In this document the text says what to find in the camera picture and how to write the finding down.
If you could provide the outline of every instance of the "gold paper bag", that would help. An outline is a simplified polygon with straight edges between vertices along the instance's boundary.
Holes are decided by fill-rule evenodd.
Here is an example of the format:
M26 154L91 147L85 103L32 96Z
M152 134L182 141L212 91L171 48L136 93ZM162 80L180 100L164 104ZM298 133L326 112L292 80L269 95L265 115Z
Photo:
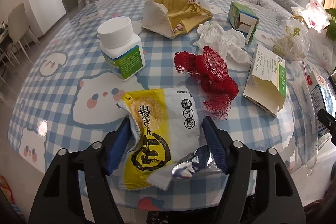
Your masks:
M145 0L142 27L173 39L210 18L205 0Z

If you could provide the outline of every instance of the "yellow snack wrapper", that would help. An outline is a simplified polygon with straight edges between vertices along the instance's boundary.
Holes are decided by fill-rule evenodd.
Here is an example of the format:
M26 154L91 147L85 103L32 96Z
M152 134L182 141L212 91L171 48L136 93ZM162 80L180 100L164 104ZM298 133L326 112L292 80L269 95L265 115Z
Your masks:
M199 147L200 122L189 90L126 92L118 105L130 113L135 146L127 152L123 189L167 189L174 163Z
M205 0L145 0L142 27L173 39L212 18Z

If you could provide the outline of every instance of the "medicine bottle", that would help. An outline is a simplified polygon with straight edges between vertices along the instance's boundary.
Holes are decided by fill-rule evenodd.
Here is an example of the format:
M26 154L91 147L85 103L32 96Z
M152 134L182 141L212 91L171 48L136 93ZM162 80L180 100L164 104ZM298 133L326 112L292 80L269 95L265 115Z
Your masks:
M123 81L145 67L141 38L129 17L115 17L98 27L99 48L110 69Z

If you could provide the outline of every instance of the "leaf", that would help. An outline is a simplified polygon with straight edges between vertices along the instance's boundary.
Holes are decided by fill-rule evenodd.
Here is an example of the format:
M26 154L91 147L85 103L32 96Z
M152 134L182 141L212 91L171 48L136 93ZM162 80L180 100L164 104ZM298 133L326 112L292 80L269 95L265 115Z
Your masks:
M332 19L329 21L330 25L328 26L326 35L329 37L332 41L336 40L336 22Z
M333 17L333 20L335 21L335 19L336 19L336 9L335 8L326 9L326 12L328 14L331 14L331 16Z

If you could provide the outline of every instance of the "floor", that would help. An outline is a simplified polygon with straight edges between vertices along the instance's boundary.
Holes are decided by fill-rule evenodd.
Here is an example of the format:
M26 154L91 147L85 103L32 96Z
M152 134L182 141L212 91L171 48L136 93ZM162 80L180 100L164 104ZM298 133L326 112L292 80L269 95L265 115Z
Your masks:
M29 44L31 49L26 50L26 52L33 63L57 32L77 13L78 11L76 7L60 19L46 33L46 35L40 39L41 45L35 44L34 42ZM15 68L13 68L11 64L8 63L10 70L7 69L3 76L4 80L13 88L14 92L12 92L4 83L0 83L0 95L2 94L4 96L3 101L0 99L0 175L3 175L6 178L13 191L16 205L21 209L28 220L43 174L27 163L17 152L15 152L7 141L7 130L11 119L12 109L25 77L32 67L32 63L29 62L26 56L24 56L23 52L17 52L16 56L22 65L16 65L14 63ZM86 218L94 222L89 199L82 196L82 202ZM146 223L146 211L119 208L119 212L127 223Z

